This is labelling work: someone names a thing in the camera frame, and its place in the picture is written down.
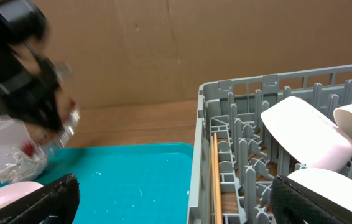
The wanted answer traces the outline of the pink bowl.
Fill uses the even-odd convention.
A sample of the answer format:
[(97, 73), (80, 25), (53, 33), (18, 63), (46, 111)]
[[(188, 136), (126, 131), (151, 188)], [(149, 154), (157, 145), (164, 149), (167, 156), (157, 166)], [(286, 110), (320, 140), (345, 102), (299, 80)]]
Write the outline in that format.
[(301, 98), (289, 96), (261, 118), (272, 137), (307, 167), (338, 172), (352, 157), (352, 140)]

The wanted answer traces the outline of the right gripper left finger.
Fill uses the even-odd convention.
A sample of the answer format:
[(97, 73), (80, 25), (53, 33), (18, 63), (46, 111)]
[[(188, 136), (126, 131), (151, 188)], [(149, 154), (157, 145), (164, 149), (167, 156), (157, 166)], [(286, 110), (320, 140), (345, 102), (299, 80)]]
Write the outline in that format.
[(39, 224), (53, 215), (70, 224), (80, 204), (80, 186), (73, 174), (61, 178), (0, 208), (0, 224)]

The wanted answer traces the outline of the small white cup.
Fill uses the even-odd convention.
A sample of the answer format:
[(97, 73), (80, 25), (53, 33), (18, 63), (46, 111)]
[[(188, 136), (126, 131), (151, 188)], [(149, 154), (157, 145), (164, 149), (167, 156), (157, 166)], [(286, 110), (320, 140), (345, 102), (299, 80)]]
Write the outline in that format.
[(306, 168), (287, 176), (352, 212), (352, 180), (330, 170)]

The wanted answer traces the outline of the wooden chopstick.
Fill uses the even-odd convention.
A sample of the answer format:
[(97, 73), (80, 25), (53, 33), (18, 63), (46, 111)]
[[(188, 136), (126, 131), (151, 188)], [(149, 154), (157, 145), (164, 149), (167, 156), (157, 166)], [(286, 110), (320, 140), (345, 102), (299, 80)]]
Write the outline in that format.
[(211, 224), (216, 224), (215, 216), (215, 184), (214, 184), (214, 171), (213, 171), (213, 136), (210, 138), (210, 183), (211, 183)]
[(214, 185), (215, 185), (215, 222), (216, 224), (223, 224), (223, 215), (221, 208), (221, 187), (220, 187), (220, 168), (218, 158), (218, 138), (217, 133), (213, 135), (213, 157), (214, 157)]

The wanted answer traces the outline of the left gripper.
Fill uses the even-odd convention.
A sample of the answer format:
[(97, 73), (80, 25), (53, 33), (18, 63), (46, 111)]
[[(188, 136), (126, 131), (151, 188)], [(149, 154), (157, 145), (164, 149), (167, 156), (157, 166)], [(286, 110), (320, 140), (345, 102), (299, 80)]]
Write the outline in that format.
[[(55, 65), (28, 44), (42, 40), (47, 20), (31, 1), (0, 1), (0, 116), (8, 115), (51, 131), (63, 128), (55, 93), (60, 88)], [(18, 60), (13, 45), (24, 44), (40, 68), (30, 73)]]

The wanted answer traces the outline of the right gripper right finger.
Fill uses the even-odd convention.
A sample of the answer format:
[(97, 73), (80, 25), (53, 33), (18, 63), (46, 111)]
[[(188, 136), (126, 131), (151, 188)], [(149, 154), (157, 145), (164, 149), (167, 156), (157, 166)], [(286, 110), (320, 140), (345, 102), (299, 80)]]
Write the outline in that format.
[(352, 224), (352, 211), (284, 175), (272, 182), (271, 209), (277, 224)]

